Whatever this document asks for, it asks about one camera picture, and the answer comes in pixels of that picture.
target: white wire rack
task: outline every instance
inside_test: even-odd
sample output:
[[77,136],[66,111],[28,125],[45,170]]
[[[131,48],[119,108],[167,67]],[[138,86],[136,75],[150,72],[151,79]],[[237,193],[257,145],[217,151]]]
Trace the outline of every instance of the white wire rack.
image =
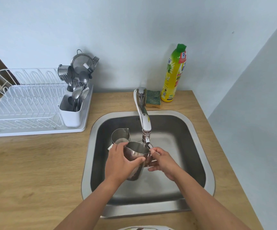
[[67,84],[59,79],[57,69],[3,69],[0,85],[0,136],[85,129],[85,125],[77,129],[64,125],[58,104]]

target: faucet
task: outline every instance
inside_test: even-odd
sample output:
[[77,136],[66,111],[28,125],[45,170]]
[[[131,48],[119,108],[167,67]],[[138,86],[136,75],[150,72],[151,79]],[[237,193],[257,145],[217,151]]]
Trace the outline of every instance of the faucet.
[[139,87],[134,90],[133,97],[142,124],[142,141],[144,146],[148,147],[150,144],[151,123],[149,115],[145,109],[146,93],[147,89],[145,87]]

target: dish soap bottle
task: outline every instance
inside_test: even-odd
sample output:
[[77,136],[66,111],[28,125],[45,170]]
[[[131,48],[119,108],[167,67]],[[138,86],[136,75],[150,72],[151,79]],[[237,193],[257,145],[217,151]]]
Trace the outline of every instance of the dish soap bottle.
[[168,60],[167,72],[161,91],[161,99],[171,102],[175,96],[176,88],[181,74],[186,66],[186,45],[178,44]]

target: stainless steel sink basin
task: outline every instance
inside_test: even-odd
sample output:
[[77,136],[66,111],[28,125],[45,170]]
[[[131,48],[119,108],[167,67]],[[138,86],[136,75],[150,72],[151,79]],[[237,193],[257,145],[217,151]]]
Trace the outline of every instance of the stainless steel sink basin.
[[[191,121],[183,114],[149,111],[153,147],[168,151],[175,161],[211,195],[215,190],[213,172]],[[82,178],[85,199],[104,180],[104,167],[117,128],[129,128],[131,141],[142,140],[142,126],[137,112],[114,112],[100,117],[91,129]],[[161,171],[144,168],[136,181],[125,181],[106,205],[102,217],[142,215],[189,210],[176,184]]]

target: green scouring pad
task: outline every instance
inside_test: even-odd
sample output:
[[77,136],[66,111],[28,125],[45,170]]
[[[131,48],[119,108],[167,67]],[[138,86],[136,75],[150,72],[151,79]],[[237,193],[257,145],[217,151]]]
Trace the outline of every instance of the green scouring pad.
[[161,108],[160,91],[147,90],[146,106]]

